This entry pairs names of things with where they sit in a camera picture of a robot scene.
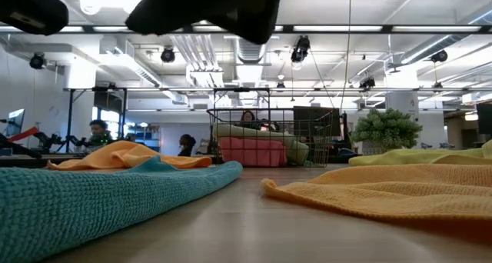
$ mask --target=towel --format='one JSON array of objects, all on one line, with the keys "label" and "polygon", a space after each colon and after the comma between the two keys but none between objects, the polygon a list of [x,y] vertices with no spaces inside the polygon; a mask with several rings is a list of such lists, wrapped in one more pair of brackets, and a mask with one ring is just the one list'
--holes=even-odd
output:
[{"label": "towel", "polygon": [[269,197],[382,221],[492,221],[492,165],[351,167],[281,187],[261,184]]},{"label": "towel", "polygon": [[400,164],[461,164],[461,165],[488,165],[492,164],[492,141],[483,144],[481,148],[472,148],[463,151],[447,149],[397,149],[382,155],[368,155],[351,158],[351,166],[366,165],[400,165]]},{"label": "towel", "polygon": [[225,187],[242,169],[182,171],[159,156],[112,173],[0,168],[0,262],[41,261],[148,220]]},{"label": "towel", "polygon": [[[92,152],[83,159],[72,159],[59,165],[48,162],[48,168],[59,171],[133,168],[147,161],[158,152],[131,141],[117,141]],[[210,158],[190,158],[161,155],[161,161],[176,168],[203,168],[212,163]]]}]

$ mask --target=computer screen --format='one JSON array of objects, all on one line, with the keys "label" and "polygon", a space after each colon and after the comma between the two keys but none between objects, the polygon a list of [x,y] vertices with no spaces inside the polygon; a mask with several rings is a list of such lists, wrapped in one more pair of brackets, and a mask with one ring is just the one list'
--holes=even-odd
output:
[{"label": "computer screen", "polygon": [[478,133],[492,134],[492,104],[477,104]]},{"label": "computer screen", "polygon": [[8,124],[5,136],[13,136],[22,132],[22,122],[24,121],[24,109],[19,109],[8,113]]}]

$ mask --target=desk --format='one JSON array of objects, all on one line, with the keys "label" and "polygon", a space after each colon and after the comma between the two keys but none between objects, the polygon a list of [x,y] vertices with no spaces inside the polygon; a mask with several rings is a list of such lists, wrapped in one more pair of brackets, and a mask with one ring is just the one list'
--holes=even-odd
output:
[{"label": "desk", "polygon": [[20,167],[20,168],[44,168],[48,160],[54,164],[60,164],[71,159],[82,159],[83,155],[56,154],[43,155],[41,159],[31,158],[27,155],[0,156],[0,167]]},{"label": "desk", "polygon": [[262,178],[285,185],[325,171],[246,168],[224,189],[45,262],[492,262],[487,246],[260,195]]}]

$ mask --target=person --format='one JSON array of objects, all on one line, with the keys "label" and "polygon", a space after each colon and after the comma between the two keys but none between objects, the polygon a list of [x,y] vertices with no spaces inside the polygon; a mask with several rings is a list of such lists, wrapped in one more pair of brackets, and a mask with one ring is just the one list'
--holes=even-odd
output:
[{"label": "person", "polygon": [[243,112],[239,126],[241,126],[243,128],[258,129],[258,126],[256,124],[256,118],[255,118],[253,112],[251,112],[251,110],[245,110]]},{"label": "person", "polygon": [[108,130],[108,124],[102,120],[94,120],[89,123],[91,126],[92,136],[89,139],[92,145],[99,146],[108,144],[113,140],[111,132]]},{"label": "person", "polygon": [[178,156],[191,156],[191,150],[197,142],[189,134],[182,135],[179,138],[179,145],[181,146],[181,152]]}]

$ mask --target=metal cage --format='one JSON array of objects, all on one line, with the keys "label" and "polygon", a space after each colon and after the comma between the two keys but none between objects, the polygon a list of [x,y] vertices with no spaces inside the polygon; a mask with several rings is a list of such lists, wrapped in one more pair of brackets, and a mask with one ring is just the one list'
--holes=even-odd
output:
[{"label": "metal cage", "polygon": [[[246,167],[324,167],[340,163],[336,143],[345,143],[346,115],[338,108],[219,108],[210,115],[208,153],[217,163]],[[252,113],[254,120],[242,115]]]}]

